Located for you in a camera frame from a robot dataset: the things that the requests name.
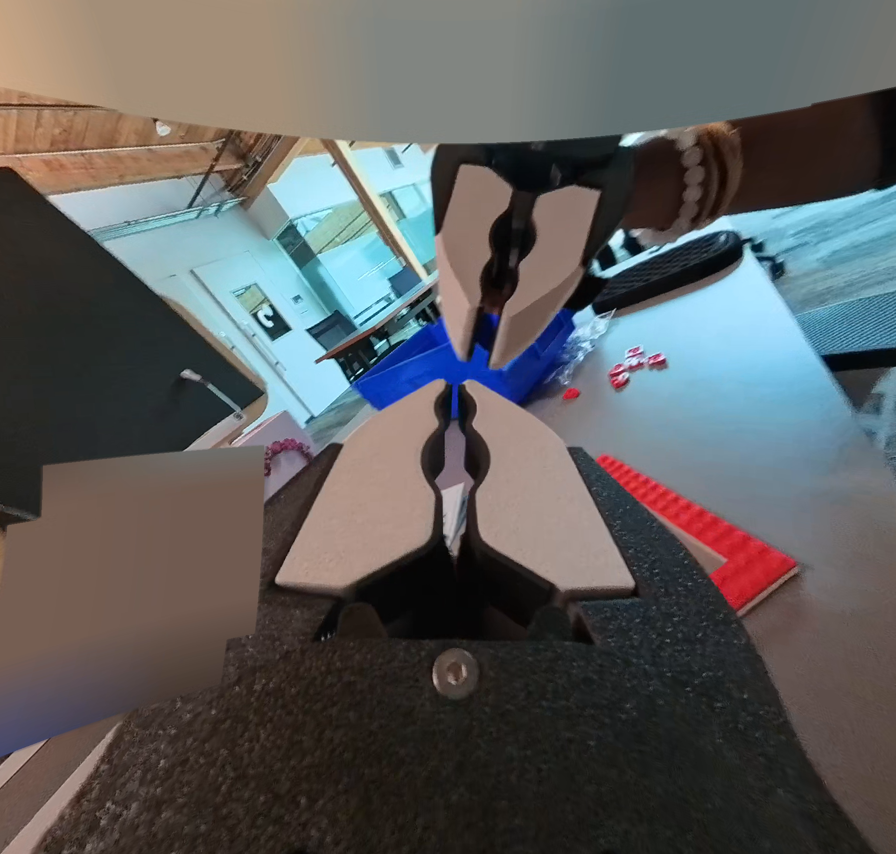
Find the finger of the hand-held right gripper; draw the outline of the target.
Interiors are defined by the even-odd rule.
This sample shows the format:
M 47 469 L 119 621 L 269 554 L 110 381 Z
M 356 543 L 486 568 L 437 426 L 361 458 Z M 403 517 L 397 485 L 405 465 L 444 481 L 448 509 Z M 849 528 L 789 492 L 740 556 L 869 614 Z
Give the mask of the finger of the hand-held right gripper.
M 577 288 L 599 198 L 595 190 L 569 186 L 535 201 L 534 242 L 511 270 L 514 288 L 500 312 L 490 369 L 503 369 L 536 342 Z
M 440 231 L 435 236 L 442 320 L 454 352 L 472 357 L 480 319 L 497 317 L 489 363 L 512 360 L 509 313 L 516 269 L 505 251 L 495 253 L 491 233 L 511 205 L 512 189 L 492 169 L 461 165 Z

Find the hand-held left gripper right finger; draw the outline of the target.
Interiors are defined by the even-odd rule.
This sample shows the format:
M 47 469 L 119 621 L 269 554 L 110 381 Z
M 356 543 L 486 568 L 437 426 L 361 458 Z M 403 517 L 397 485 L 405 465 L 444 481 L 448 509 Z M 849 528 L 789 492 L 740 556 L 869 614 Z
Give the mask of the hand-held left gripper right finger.
M 477 381 L 463 394 L 467 441 L 487 457 L 468 528 L 561 598 L 631 596 L 633 575 L 562 439 Z

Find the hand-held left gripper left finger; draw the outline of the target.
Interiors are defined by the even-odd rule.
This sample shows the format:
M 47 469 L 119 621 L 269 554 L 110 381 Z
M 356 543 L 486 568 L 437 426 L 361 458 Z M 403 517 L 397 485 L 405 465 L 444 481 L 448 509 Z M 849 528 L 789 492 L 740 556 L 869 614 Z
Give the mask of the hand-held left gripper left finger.
M 277 586 L 347 597 L 442 541 L 441 495 L 424 467 L 443 435 L 450 387 L 432 381 L 349 434 L 275 577 Z

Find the person's right forearm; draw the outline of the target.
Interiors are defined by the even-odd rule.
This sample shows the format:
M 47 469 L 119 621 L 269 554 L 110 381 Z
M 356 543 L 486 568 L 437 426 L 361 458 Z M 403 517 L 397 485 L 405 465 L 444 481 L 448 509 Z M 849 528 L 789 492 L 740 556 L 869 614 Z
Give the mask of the person's right forearm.
M 618 225 L 645 245 L 723 217 L 894 185 L 895 90 L 649 133 Z

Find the grey desk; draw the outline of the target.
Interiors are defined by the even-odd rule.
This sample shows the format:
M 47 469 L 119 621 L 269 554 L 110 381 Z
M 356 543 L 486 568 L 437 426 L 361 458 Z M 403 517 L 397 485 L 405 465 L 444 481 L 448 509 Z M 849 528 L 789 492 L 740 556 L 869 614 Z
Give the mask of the grey desk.
M 668 367 L 613 390 L 637 345 Z M 894 478 L 764 268 L 746 251 L 619 311 L 573 386 L 578 400 L 544 389 L 528 411 L 800 563 L 746 628 L 823 781 L 894 852 Z

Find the clear plastic bag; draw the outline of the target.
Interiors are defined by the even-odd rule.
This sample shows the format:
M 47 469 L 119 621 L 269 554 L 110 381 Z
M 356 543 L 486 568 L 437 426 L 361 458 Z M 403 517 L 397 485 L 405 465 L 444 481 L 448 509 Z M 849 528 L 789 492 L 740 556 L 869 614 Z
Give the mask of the clear plastic bag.
M 558 356 L 553 375 L 556 384 L 563 387 L 569 387 L 572 384 L 578 367 L 596 349 L 600 340 L 607 333 L 615 314 L 615 309 L 598 313 L 589 311 L 586 319 L 574 322 L 574 330 Z

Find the wooden table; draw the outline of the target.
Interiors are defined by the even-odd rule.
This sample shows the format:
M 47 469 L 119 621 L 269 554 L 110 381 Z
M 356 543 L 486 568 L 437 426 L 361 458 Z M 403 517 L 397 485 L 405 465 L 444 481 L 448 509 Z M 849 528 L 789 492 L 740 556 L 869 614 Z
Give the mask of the wooden table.
M 348 334 L 335 346 L 326 350 L 323 355 L 317 357 L 315 364 L 322 364 L 329 359 L 335 358 L 337 355 L 341 355 L 344 351 L 352 349 L 358 342 L 363 339 L 368 339 L 373 334 L 380 331 L 392 319 L 411 309 L 416 303 L 429 297 L 436 290 L 438 280 L 438 273 L 435 273 L 430 278 L 421 281 L 420 284 L 415 288 L 412 288 L 403 299 L 397 300 L 383 314 L 377 315 L 374 319 L 362 324 L 357 331 Z

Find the black mesh chair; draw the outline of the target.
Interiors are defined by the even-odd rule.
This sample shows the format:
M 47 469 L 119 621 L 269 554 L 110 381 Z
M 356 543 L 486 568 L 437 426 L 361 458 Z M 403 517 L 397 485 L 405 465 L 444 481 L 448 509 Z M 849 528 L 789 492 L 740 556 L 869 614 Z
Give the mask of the black mesh chair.
M 686 288 L 735 265 L 745 242 L 730 230 L 706 233 L 623 268 L 591 302 L 596 314 L 633 307 Z

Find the blue plastic bin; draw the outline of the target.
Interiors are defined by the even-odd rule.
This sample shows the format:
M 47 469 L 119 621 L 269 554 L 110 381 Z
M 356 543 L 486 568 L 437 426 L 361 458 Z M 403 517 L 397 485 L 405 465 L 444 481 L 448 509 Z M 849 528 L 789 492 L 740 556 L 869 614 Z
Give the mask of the blue plastic bin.
M 521 405 L 558 364 L 561 351 L 574 331 L 574 314 L 568 309 L 560 310 L 538 339 L 501 369 L 488 366 L 489 346 L 496 330 L 497 317 L 481 319 L 472 356 L 463 362 L 454 352 L 444 321 L 429 323 L 377 361 L 351 387 L 378 410 L 433 381 L 453 386 L 476 381 Z

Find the cluster of small red bricks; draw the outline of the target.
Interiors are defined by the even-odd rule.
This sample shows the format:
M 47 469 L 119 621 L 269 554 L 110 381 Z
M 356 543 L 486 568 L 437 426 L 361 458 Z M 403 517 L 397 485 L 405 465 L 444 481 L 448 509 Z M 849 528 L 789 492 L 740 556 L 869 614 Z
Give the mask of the cluster of small red bricks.
M 609 384 L 613 390 L 626 388 L 633 376 L 642 371 L 662 371 L 668 367 L 668 359 L 663 351 L 652 351 L 637 345 L 627 348 L 622 359 L 607 371 Z

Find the white door with sign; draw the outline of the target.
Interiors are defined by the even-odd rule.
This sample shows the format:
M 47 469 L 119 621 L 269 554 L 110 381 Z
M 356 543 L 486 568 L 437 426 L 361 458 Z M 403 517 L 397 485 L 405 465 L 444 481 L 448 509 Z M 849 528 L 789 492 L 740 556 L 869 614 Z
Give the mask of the white door with sign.
M 307 354 L 297 319 L 261 264 L 251 253 L 242 252 L 199 265 L 191 274 L 230 316 L 250 352 L 275 381 L 286 409 L 305 426 L 316 414 L 307 391 Z

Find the black panel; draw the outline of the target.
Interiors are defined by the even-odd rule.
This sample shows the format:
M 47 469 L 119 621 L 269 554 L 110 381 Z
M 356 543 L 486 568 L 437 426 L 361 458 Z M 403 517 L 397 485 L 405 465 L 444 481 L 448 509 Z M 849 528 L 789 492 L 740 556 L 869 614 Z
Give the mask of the black panel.
M 41 511 L 46 466 L 181 452 L 266 390 L 199 325 L 10 168 L 1 173 L 2 528 Z

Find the red brick frame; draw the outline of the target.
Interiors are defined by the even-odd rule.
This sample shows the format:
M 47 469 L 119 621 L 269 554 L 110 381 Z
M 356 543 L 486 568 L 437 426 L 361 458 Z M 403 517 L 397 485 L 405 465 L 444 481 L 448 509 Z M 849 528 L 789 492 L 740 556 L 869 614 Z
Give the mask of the red brick frame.
M 740 616 L 798 576 L 798 562 L 621 460 L 597 462 L 685 546 Z

